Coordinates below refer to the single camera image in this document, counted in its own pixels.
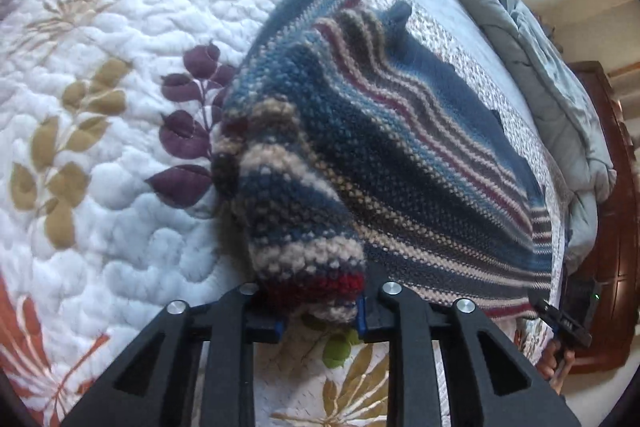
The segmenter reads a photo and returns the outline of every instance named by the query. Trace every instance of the sweater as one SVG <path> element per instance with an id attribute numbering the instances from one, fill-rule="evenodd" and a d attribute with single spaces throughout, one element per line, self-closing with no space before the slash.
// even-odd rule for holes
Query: sweater
<path id="1" fill-rule="evenodd" d="M 353 318 L 367 260 L 424 299 L 534 317 L 545 197 L 499 116 L 405 28 L 412 9 L 282 0 L 223 105 L 213 178 L 273 306 Z"/>

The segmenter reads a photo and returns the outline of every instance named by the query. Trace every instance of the knit sweater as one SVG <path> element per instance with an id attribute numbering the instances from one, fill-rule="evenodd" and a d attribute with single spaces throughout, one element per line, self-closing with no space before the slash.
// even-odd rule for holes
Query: knit sweater
<path id="1" fill-rule="evenodd" d="M 346 321 L 367 260 L 428 301 L 534 316 L 543 193 L 499 118 L 405 29 L 411 7 L 282 0 L 226 97 L 214 183 L 271 302 Z"/>

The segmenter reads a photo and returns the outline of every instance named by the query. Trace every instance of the striped sweater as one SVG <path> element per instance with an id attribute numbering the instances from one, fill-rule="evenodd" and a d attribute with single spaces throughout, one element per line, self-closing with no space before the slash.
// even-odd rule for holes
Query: striped sweater
<path id="1" fill-rule="evenodd" d="M 405 2 L 282 0 L 223 106 L 214 183 L 272 303 L 346 321 L 367 260 L 428 301 L 533 316 L 551 223 L 526 161 Z"/>

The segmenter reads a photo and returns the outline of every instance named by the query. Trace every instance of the bed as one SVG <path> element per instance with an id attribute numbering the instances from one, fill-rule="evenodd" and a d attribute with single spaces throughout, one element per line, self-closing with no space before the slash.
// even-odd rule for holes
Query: bed
<path id="1" fill-rule="evenodd" d="M 36 425 L 58 425 L 168 302 L 213 301 L 251 277 L 206 150 L 225 87 L 278 1 L 0 0 L 0 362 Z M 500 114 L 545 189 L 557 302 L 573 193 L 531 101 L 468 6 L 407 1 L 411 33 Z M 537 360 L 546 327 L 499 325 Z M 257 424 L 383 425 L 387 353 L 351 328 L 297 319 L 283 343 L 256 351 Z M 436 361 L 446 425 L 437 350 Z M 362 397 L 349 398 L 364 375 Z M 331 389 L 344 400 L 329 410 Z"/>

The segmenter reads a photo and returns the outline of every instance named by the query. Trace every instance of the human hand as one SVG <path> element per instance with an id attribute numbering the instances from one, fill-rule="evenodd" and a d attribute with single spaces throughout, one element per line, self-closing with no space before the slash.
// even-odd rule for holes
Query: human hand
<path id="1" fill-rule="evenodd" d="M 558 377 L 553 378 L 553 375 L 556 372 L 556 367 L 558 367 L 555 354 L 558 352 L 560 347 L 560 342 L 555 339 L 546 344 L 545 350 L 542 352 L 542 357 L 540 357 L 540 361 L 536 364 L 536 369 L 540 375 L 542 375 L 545 380 L 549 380 L 551 388 L 558 394 L 560 394 L 564 379 L 569 374 L 569 371 L 571 371 L 575 362 L 575 353 L 570 349 L 567 349 L 564 352 L 564 367 Z"/>

